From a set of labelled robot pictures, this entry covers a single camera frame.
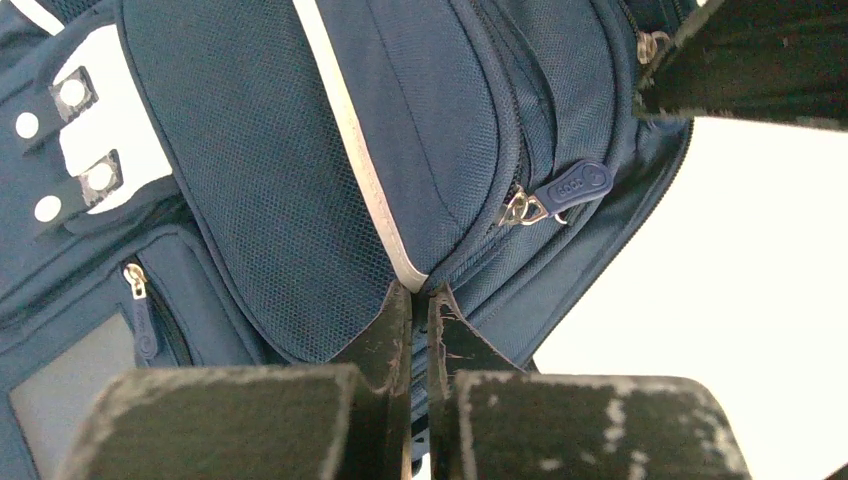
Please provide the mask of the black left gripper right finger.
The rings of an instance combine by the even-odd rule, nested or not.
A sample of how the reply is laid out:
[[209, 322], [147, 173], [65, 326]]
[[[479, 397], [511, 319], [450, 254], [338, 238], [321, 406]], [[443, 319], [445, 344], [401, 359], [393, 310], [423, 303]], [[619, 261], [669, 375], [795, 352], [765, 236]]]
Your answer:
[[428, 307], [435, 479], [746, 479], [711, 392], [674, 376], [520, 369], [463, 317], [448, 288]]

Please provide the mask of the navy blue student backpack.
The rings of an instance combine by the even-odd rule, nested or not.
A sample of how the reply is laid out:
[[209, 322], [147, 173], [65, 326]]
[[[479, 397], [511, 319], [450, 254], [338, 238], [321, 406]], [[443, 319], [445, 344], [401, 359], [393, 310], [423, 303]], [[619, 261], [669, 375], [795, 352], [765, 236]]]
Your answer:
[[389, 285], [533, 355], [691, 141], [693, 1], [5, 1], [1, 475], [132, 367], [320, 364]]

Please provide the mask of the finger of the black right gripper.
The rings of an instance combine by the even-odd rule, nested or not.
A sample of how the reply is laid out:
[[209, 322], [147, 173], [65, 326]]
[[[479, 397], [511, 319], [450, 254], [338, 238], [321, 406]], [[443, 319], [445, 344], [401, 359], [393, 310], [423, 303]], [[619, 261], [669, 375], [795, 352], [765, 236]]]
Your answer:
[[845, 131], [846, 2], [706, 2], [646, 67], [634, 111]]

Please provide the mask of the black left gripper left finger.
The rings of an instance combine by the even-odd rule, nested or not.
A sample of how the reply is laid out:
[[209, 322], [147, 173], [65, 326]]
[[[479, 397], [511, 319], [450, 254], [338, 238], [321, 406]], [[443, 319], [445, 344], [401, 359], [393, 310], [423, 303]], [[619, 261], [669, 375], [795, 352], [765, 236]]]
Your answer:
[[329, 363], [139, 369], [98, 397], [61, 479], [408, 479], [410, 292]]

